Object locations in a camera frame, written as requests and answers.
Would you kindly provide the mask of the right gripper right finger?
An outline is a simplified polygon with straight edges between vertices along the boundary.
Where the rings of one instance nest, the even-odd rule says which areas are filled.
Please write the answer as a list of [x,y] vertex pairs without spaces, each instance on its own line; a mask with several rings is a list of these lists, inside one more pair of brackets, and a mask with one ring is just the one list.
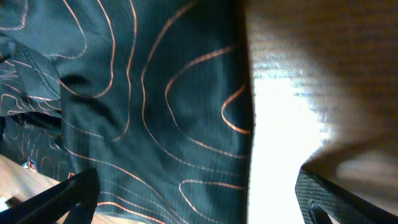
[[295,194],[305,224],[397,224],[393,215],[306,169],[300,169]]

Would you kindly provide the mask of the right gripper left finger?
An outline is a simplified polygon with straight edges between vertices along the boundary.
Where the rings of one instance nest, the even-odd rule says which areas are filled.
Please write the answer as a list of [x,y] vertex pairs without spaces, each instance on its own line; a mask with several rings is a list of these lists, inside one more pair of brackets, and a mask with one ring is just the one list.
[[99,194],[98,172],[88,169],[1,212],[1,223],[56,223],[66,215],[65,223],[90,224]]

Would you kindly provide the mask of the black patterned jersey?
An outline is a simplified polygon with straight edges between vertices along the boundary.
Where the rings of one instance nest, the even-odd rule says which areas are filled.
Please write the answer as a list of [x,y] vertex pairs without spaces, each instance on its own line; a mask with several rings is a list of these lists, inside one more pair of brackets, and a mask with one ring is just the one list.
[[1,2],[1,154],[97,212],[244,223],[252,99],[240,1]]

